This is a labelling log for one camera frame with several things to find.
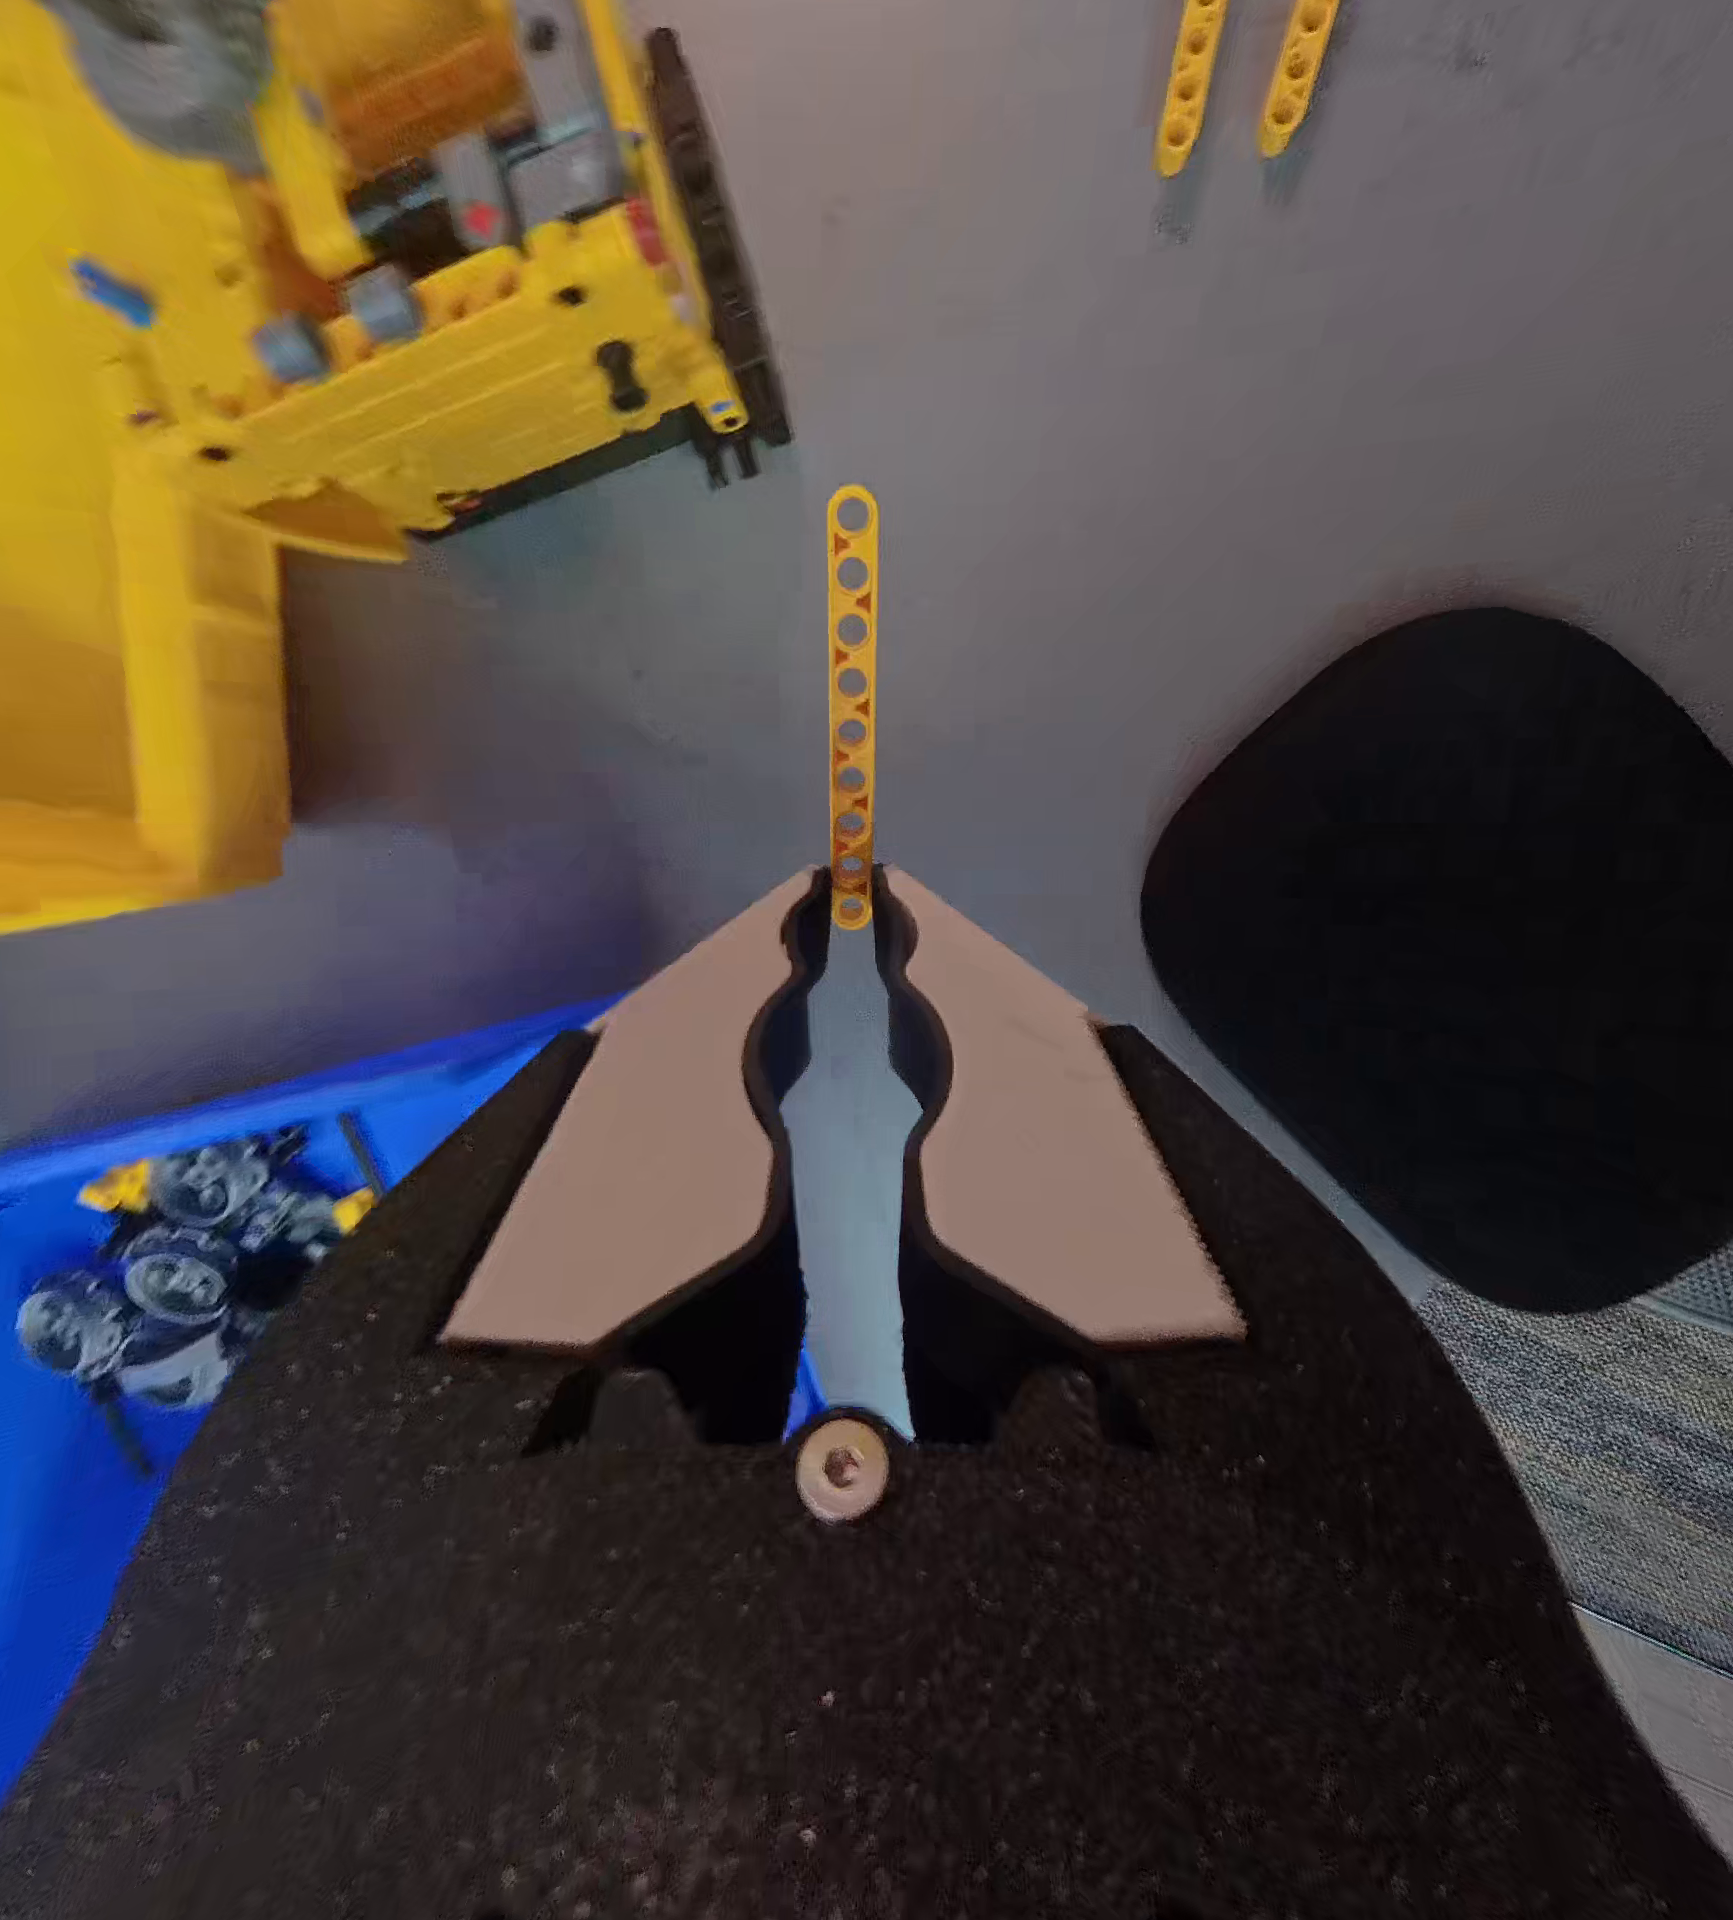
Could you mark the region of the dark grey lego sprocket wheel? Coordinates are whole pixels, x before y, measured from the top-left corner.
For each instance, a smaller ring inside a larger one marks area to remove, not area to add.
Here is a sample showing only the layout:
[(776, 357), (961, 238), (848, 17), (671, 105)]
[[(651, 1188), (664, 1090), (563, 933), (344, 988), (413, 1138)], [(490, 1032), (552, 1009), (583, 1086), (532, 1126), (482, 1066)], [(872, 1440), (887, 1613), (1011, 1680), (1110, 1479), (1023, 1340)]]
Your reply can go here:
[(272, 1177), (276, 1159), (262, 1135), (209, 1140), (149, 1165), (149, 1208), (163, 1220), (220, 1233), (259, 1204)]
[(79, 1385), (113, 1374), (134, 1327), (134, 1305), (107, 1275), (67, 1270), (41, 1278), (16, 1309), (30, 1363)]
[(180, 1329), (230, 1320), (238, 1243), (189, 1229), (149, 1229), (119, 1252), (119, 1284), (137, 1313)]

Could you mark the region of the black bumpy cushion pad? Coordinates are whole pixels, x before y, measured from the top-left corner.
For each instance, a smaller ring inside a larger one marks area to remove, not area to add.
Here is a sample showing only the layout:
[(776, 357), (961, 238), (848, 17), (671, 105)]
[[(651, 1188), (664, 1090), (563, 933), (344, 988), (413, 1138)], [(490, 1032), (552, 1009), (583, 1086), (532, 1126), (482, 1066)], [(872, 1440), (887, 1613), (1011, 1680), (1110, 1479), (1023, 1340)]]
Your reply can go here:
[(1467, 606), (1336, 657), (1183, 798), (1141, 935), (1445, 1281), (1581, 1313), (1733, 1239), (1733, 766), (1585, 628)]

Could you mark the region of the yellow lego liftarm beam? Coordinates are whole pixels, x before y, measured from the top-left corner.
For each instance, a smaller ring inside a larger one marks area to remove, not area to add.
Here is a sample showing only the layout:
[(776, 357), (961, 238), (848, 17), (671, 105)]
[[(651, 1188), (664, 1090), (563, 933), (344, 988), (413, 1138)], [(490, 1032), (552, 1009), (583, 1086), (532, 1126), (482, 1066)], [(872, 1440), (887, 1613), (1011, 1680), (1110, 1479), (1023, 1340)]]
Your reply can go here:
[(1306, 0), (1288, 6), (1284, 36), (1272, 62), (1268, 93), (1260, 113), (1262, 161), (1284, 157), (1293, 134), (1306, 123), (1338, 14), (1338, 0)]
[(1204, 128), (1227, 0), (1183, 4), (1155, 113), (1154, 174), (1175, 181)]
[(830, 920), (875, 918), (879, 798), (879, 497), (848, 480), (826, 504)]

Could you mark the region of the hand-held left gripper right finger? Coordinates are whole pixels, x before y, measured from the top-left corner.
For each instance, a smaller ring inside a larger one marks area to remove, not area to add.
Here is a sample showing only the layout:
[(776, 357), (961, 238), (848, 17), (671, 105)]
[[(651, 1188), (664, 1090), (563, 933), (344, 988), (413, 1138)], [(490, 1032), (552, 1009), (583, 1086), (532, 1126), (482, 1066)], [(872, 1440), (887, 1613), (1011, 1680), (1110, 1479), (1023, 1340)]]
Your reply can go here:
[(1151, 1443), (1132, 1355), (1248, 1327), (1092, 1009), (914, 875), (875, 871), (902, 1140), (896, 1284), (915, 1443), (994, 1443), (1076, 1374), (1110, 1443)]

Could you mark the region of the yellow lego vehicle model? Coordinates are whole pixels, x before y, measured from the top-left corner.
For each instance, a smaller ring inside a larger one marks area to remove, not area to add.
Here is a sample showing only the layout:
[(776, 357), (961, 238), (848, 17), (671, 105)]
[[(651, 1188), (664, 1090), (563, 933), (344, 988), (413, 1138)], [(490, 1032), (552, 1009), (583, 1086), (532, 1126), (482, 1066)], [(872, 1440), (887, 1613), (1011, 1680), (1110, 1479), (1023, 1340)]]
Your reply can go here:
[(121, 462), (357, 558), (796, 439), (709, 95), (630, 4), (40, 4)]

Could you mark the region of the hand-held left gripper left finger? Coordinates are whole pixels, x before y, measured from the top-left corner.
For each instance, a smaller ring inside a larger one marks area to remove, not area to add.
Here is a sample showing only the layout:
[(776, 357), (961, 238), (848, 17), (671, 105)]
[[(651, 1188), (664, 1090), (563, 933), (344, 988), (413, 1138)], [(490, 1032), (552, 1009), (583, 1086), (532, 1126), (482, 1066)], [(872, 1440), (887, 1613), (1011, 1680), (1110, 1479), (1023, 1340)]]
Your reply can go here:
[(783, 1100), (826, 950), (830, 871), (796, 868), (547, 1047), (541, 1143), (439, 1323), (448, 1351), (569, 1363), (541, 1443), (597, 1434), (628, 1372), (702, 1443), (786, 1437), (807, 1284)]

